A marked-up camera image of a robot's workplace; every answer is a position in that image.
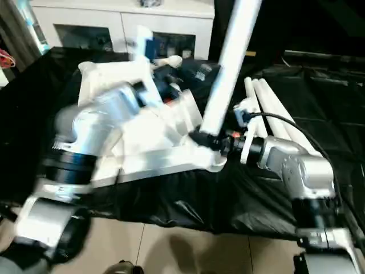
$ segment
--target tiled floor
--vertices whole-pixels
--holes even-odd
[[[0,248],[9,244],[11,230],[12,224],[1,225]],[[298,251],[290,241],[94,219],[82,254],[53,273],[102,274],[129,260],[146,274],[293,274]]]

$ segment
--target black tablecloth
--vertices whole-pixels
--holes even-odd
[[[1,91],[2,203],[22,203],[34,187],[41,158],[54,137],[55,114],[77,103],[77,65],[124,60],[125,54],[55,48]],[[343,195],[365,223],[365,78],[282,66],[250,76],[264,77],[295,121],[328,152]],[[242,82],[243,76],[232,104],[244,98]],[[192,93],[204,111],[209,90]],[[231,107],[224,126],[237,128]],[[98,188],[84,203],[95,215],[124,221],[294,237],[295,220],[282,182],[271,172],[241,165],[235,155],[217,174],[195,170]]]

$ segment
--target robotic arm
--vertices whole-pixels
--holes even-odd
[[[199,132],[190,136],[202,141]],[[201,144],[223,154],[241,153],[246,138],[230,131],[225,136],[213,142],[205,138]],[[297,221],[298,245],[305,249],[294,258],[296,274],[364,273],[351,234],[338,214],[334,174],[327,159],[310,155],[295,142],[268,136],[253,139],[248,163],[273,171],[285,184]]]
[[[167,85],[159,87],[163,92]],[[139,112],[144,92],[141,82],[124,83],[58,114],[45,176],[18,216],[13,242],[0,254],[1,274],[47,273],[80,252],[91,218],[78,200],[92,191],[91,176],[110,133]]]

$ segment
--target white pvc pipe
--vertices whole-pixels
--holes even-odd
[[[256,93],[252,85],[252,80],[250,77],[245,78],[245,90],[246,90],[246,96],[247,98],[251,98],[254,104],[254,107],[256,108],[256,112],[261,112],[260,106],[257,101]],[[257,117],[257,125],[256,125],[256,133],[257,136],[266,138],[267,137],[267,131],[265,128],[265,124],[263,122],[263,118],[261,116]]]
[[[265,90],[261,86],[260,82],[257,79],[253,79],[252,84],[263,111],[275,113],[275,105],[273,105],[270,98],[266,96]],[[286,132],[283,123],[280,120],[272,117],[267,117],[267,121],[275,137],[291,140],[289,134]]]
[[[227,112],[262,0],[236,0],[200,131],[217,136]]]
[[[265,79],[260,79],[259,82],[265,90],[265,97],[270,98],[272,105],[275,107],[275,112],[273,113],[283,116],[284,118],[295,123],[293,117],[291,117],[291,115],[281,103],[279,98],[276,96],[274,91],[271,89],[267,81],[265,81]],[[307,137],[305,137],[303,133],[301,133],[299,130],[297,130],[295,127],[291,126],[288,123],[284,122],[283,125],[293,141],[297,142],[302,147],[307,149],[309,153],[313,155],[320,155],[320,153],[314,149],[314,147],[311,145],[311,143],[308,141]]]

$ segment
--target wire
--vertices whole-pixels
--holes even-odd
[[[287,65],[288,67],[291,67],[291,65],[289,65],[289,63],[287,62],[287,61],[285,61],[284,60],[284,58],[281,56],[281,60],[283,61],[283,63],[285,64],[285,65]]]
[[[312,144],[316,147],[316,149],[328,160],[328,162],[331,164],[331,166],[333,167],[334,165],[332,164],[332,161],[329,157],[329,155],[327,154],[327,152],[323,149],[323,147],[314,139],[314,137],[308,132],[306,131],[304,128],[300,127],[299,125],[297,125],[296,123],[294,123],[291,120],[286,119],[285,117],[282,117],[280,115],[274,114],[274,113],[269,113],[269,112],[257,112],[257,113],[250,113],[249,114],[251,118],[257,117],[257,116],[263,116],[263,117],[273,117],[273,118],[277,118],[281,121],[284,121],[288,124],[290,124],[291,126],[295,127],[297,130],[301,131],[305,137],[307,137],[307,139],[312,142]],[[336,176],[336,172],[333,172],[333,182],[334,182],[334,186],[335,186],[335,191],[337,194],[337,198],[338,198],[338,206],[342,209],[343,208],[343,198],[341,195],[341,191],[340,191],[340,185],[339,182],[337,180],[337,176]],[[363,225],[363,223],[360,221],[360,217],[358,216],[358,214],[356,213],[355,209],[353,208],[352,204],[350,204],[349,201],[347,201],[347,199],[345,200],[347,206],[349,207],[351,213],[353,214],[353,216],[355,217],[356,222],[358,223],[358,226],[360,227],[360,229],[362,230],[362,232],[365,234],[365,226]],[[353,237],[355,238],[356,243],[358,244],[362,254],[365,256],[365,247],[361,241],[361,239],[357,236],[357,233],[355,231],[353,231],[350,221],[346,218],[345,214],[344,215],[344,219],[348,224],[348,228],[351,231],[351,234],[353,235]]]

